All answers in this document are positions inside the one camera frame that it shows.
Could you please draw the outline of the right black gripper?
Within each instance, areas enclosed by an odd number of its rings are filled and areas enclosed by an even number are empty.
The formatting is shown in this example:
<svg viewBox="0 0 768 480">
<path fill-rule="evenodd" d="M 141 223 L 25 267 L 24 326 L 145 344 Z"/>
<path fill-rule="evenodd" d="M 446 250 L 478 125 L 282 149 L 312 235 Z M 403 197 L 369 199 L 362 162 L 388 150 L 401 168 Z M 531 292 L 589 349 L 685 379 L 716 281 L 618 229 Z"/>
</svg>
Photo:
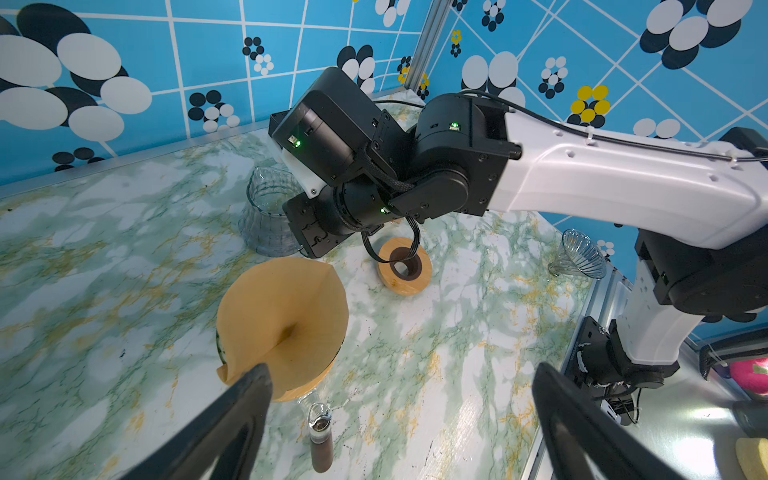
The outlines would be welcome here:
<svg viewBox="0 0 768 480">
<path fill-rule="evenodd" d="M 392 204 L 415 185 L 407 172 L 414 126 L 404 128 L 345 72 L 329 67 L 291 109 L 271 116 L 268 132 L 327 183 L 317 197 L 309 199 L 303 191 L 283 206 L 307 257 L 319 259 L 360 234 L 377 259 L 371 236 L 400 218 L 415 235 L 406 258 L 417 253 L 415 218 Z"/>
</svg>

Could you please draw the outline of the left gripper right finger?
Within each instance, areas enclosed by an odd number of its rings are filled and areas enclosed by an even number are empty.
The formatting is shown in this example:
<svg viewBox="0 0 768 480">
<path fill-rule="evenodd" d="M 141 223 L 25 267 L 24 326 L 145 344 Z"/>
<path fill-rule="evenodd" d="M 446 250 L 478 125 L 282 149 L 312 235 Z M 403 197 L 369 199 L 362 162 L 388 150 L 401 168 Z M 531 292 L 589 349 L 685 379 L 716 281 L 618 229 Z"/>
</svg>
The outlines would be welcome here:
<svg viewBox="0 0 768 480">
<path fill-rule="evenodd" d="M 540 363 L 532 396 L 557 479 L 679 479 L 681 475 L 631 435 L 548 363 Z"/>
</svg>

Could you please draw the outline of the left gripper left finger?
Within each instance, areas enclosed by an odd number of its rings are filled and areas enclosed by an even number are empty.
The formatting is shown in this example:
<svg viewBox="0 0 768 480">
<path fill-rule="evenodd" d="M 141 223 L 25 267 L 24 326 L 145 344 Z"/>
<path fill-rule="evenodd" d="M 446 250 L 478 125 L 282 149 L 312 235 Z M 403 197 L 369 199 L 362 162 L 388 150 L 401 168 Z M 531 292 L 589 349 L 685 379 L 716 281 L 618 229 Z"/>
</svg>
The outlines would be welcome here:
<svg viewBox="0 0 768 480">
<path fill-rule="evenodd" d="M 248 479 L 263 437 L 273 384 L 268 366 L 244 374 L 126 479 Z"/>
</svg>

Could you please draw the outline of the glass server with wooden handle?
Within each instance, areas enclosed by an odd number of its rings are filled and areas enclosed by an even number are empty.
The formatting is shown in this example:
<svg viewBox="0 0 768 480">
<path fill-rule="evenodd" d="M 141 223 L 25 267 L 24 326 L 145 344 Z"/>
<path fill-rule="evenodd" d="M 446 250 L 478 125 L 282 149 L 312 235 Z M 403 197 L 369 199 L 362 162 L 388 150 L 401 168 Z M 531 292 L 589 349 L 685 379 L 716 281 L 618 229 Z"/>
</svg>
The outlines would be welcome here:
<svg viewBox="0 0 768 480">
<path fill-rule="evenodd" d="M 333 463 L 332 413 L 325 403 L 313 403 L 308 410 L 311 459 L 317 473 L 328 471 Z"/>
</svg>

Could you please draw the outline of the green glass dripper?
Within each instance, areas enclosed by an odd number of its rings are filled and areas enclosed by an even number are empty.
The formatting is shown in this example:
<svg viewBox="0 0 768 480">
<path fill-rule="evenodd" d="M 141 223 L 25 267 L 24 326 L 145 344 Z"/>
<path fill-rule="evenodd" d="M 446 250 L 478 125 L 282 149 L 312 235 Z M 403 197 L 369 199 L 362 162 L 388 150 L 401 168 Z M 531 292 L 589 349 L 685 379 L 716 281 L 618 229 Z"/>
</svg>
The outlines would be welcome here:
<svg viewBox="0 0 768 480">
<path fill-rule="evenodd" d="M 227 363 L 226 352 L 222 347 L 221 337 L 219 332 L 215 333 L 215 345 L 216 345 L 216 350 L 217 350 L 217 354 L 220 359 L 220 362 L 222 365 L 225 365 Z"/>
</svg>

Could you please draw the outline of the clear glass dripper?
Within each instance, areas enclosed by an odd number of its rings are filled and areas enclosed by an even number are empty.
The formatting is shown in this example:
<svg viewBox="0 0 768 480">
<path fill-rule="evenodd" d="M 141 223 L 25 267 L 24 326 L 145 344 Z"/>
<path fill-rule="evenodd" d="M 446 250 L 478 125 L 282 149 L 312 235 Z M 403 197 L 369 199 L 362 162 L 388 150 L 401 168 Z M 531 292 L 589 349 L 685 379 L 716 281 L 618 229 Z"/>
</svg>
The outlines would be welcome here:
<svg viewBox="0 0 768 480">
<path fill-rule="evenodd" d="M 600 280 L 607 274 L 607 261 L 589 236 L 576 229 L 567 229 L 562 233 L 556 255 L 547 270 L 553 276 Z"/>
</svg>

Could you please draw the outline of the wooden ring dripper holder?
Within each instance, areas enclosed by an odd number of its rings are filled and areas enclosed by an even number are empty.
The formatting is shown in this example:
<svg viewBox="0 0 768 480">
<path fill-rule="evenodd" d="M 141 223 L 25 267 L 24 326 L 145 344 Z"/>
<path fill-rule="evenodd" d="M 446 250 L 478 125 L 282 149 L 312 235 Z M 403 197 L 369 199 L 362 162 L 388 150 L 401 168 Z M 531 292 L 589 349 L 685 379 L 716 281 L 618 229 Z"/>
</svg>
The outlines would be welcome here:
<svg viewBox="0 0 768 480">
<path fill-rule="evenodd" d="M 332 370 L 335 362 L 332 361 L 317 377 L 315 377 L 313 380 L 309 381 L 308 383 L 299 386 L 294 389 L 287 390 L 285 393 L 281 394 L 280 396 L 275 396 L 272 399 L 273 403 L 285 403 L 285 402 L 292 402 L 300 400 L 307 395 L 309 395 L 312 391 L 314 391 L 327 377 L 329 372 Z"/>
</svg>

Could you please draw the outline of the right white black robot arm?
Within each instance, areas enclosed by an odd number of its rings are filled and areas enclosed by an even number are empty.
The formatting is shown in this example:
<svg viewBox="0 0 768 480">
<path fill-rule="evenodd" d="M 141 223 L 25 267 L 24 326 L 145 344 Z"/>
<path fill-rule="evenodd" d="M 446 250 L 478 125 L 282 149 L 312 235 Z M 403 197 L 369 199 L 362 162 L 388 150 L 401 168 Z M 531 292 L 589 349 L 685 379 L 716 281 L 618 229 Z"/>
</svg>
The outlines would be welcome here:
<svg viewBox="0 0 768 480">
<path fill-rule="evenodd" d="M 660 387 L 703 318 L 767 305 L 767 144 L 754 130 L 696 145 L 598 133 L 472 89 L 434 98 L 403 129 L 330 67 L 268 132 L 302 185 L 283 209 L 312 258 L 396 219 L 418 228 L 452 212 L 635 227 L 628 305 L 580 355 L 596 384 Z"/>
</svg>

